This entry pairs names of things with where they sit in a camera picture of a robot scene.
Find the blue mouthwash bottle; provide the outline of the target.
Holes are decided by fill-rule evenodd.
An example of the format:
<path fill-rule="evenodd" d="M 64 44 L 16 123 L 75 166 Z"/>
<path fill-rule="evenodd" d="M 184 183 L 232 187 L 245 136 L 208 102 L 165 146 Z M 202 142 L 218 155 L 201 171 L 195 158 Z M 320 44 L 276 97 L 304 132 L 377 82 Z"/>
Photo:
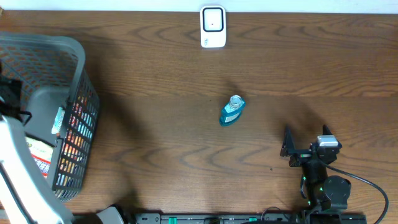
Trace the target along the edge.
<path fill-rule="evenodd" d="M 246 106 L 245 100 L 239 95 L 233 95 L 221 110 L 220 125 L 229 126 L 236 122 Z"/>

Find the green wet wipes pack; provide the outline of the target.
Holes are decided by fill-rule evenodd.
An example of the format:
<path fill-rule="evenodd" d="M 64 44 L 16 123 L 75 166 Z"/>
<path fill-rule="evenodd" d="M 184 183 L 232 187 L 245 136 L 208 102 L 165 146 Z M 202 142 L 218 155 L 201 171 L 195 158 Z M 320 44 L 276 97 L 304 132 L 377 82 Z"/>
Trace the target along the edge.
<path fill-rule="evenodd" d="M 65 110 L 62 107 L 59 107 L 51 129 L 52 134 L 60 134 L 64 116 Z"/>

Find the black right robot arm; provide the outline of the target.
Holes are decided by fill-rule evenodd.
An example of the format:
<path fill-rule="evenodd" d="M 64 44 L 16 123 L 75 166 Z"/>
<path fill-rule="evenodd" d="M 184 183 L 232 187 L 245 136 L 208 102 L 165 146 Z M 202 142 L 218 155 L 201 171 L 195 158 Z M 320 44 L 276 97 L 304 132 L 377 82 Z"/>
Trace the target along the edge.
<path fill-rule="evenodd" d="M 300 193 L 308 208 L 293 213 L 289 223 L 366 223 L 365 215 L 344 214 L 348 208 L 351 182 L 338 175 L 328 175 L 326 167 L 337 159 L 341 143 L 326 125 L 323 134 L 308 149 L 297 149 L 289 128 L 285 128 L 280 156 L 289 158 L 289 166 L 300 167 Z"/>

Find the yellow snack bag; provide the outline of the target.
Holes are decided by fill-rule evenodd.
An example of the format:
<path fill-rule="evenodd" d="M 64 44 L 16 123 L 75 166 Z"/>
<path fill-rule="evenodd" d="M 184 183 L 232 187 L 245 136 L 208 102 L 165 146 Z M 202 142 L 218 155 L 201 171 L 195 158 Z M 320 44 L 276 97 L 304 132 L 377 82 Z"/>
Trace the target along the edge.
<path fill-rule="evenodd" d="M 42 175 L 46 179 L 48 177 L 51 165 L 53 147 L 42 141 L 30 137 L 26 137 L 25 140 L 27 142 L 29 151 L 32 154 L 32 157 L 34 158 L 34 161 L 36 162 Z"/>

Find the grey plastic shopping basket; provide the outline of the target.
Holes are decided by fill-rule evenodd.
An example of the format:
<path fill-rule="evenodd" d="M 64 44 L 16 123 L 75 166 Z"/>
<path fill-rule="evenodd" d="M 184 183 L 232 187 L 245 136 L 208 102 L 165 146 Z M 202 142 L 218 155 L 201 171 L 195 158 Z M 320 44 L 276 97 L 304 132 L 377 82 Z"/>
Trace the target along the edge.
<path fill-rule="evenodd" d="M 1 80 L 19 80 L 15 93 L 1 98 L 29 112 L 22 116 L 27 137 L 53 147 L 47 183 L 67 202 L 82 187 L 98 124 L 100 99 L 85 72 L 85 51 L 70 37 L 1 33 Z M 60 134 L 51 129 L 58 108 L 65 110 Z"/>

